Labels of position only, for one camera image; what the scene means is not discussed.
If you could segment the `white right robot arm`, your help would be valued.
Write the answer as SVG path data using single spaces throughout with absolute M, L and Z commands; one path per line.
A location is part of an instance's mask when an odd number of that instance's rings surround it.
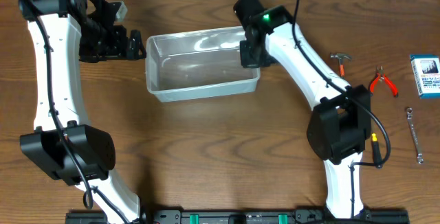
M 365 210 L 360 162 L 371 134 L 366 87 L 352 87 L 336 75 L 305 40 L 284 6 L 267 9 L 259 0 L 238 0 L 233 11 L 245 31 L 239 45 L 241 66 L 262 68 L 278 63 L 311 109 L 306 136 L 324 162 L 326 211 L 335 219 L 360 218 Z

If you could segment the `small claw hammer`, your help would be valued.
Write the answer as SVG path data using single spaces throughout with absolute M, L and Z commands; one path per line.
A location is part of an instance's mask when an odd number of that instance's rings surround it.
M 352 57 L 345 53 L 334 53 L 334 54 L 330 54 L 330 58 L 336 59 L 338 61 L 340 77 L 344 79 L 345 78 L 344 61 L 346 60 L 351 61 Z

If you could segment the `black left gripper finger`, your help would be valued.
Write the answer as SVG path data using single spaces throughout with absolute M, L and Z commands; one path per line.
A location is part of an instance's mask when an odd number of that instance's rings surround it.
M 128 46 L 129 47 L 140 47 L 142 44 L 142 35 L 139 30 L 131 30 Z
M 142 48 L 130 48 L 126 51 L 127 60 L 143 60 L 146 58 L 146 50 Z

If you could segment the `clear plastic container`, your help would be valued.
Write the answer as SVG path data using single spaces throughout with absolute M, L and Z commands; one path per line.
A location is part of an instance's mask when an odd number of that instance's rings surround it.
M 176 102 L 253 92 L 261 71 L 241 66 L 240 26 L 151 36 L 146 41 L 148 92 Z

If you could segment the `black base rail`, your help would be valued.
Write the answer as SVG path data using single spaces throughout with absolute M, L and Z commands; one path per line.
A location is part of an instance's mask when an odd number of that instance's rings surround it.
M 301 223 L 385 223 L 410 224 L 404 210 L 365 210 L 352 219 L 337 219 L 328 211 L 297 209 L 277 212 L 189 212 L 157 211 L 151 216 L 141 215 L 126 223 L 155 224 L 301 224 Z

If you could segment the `blue white box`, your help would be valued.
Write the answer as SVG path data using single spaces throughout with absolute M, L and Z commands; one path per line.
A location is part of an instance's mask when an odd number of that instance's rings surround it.
M 439 57 L 411 54 L 410 63 L 420 98 L 439 98 Z

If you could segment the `red handled pliers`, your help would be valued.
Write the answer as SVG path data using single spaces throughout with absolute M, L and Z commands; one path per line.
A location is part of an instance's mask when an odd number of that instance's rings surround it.
M 397 86 L 389 79 L 388 76 L 384 74 L 384 68 L 382 66 L 376 67 L 375 77 L 369 83 L 368 90 L 370 91 L 371 95 L 374 94 L 375 87 L 379 82 L 383 82 L 388 86 L 394 98 L 397 98 L 399 96 Z

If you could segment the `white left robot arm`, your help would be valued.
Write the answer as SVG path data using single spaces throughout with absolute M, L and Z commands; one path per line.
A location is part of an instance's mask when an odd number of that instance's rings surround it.
M 20 138 L 24 155 L 45 174 L 75 186 L 83 204 L 102 212 L 68 214 L 69 223 L 148 223 L 139 196 L 116 170 L 116 149 L 93 127 L 83 101 L 79 64 L 142 60 L 138 30 L 127 31 L 121 1 L 19 0 L 36 55 L 37 110 L 34 130 Z

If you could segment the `black yellow screwdriver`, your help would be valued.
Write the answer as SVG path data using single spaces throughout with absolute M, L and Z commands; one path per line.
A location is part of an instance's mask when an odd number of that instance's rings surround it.
M 371 134 L 371 146 L 373 149 L 373 163 L 375 164 L 376 168 L 382 169 L 382 165 L 380 163 L 382 161 L 380 145 L 377 140 L 377 135 L 375 133 Z

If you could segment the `silver wrench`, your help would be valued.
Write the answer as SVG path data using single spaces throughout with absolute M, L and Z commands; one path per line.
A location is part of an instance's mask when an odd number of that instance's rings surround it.
M 406 117 L 407 117 L 407 122 L 408 122 L 409 129 L 410 129 L 410 132 L 411 132 L 411 135 L 412 135 L 412 140 L 413 140 L 413 143 L 415 145 L 415 150 L 416 150 L 416 154 L 417 154 L 417 156 L 416 156 L 417 163 L 418 164 L 422 164 L 422 163 L 424 163 L 424 158 L 423 158 L 423 153 L 422 153 L 422 150 L 421 150 L 421 146 L 419 145 L 419 140 L 418 140 L 418 137 L 417 137 L 415 126 L 414 126 L 414 123 L 413 123 L 413 109 L 412 108 L 410 108 L 410 107 L 406 108 Z

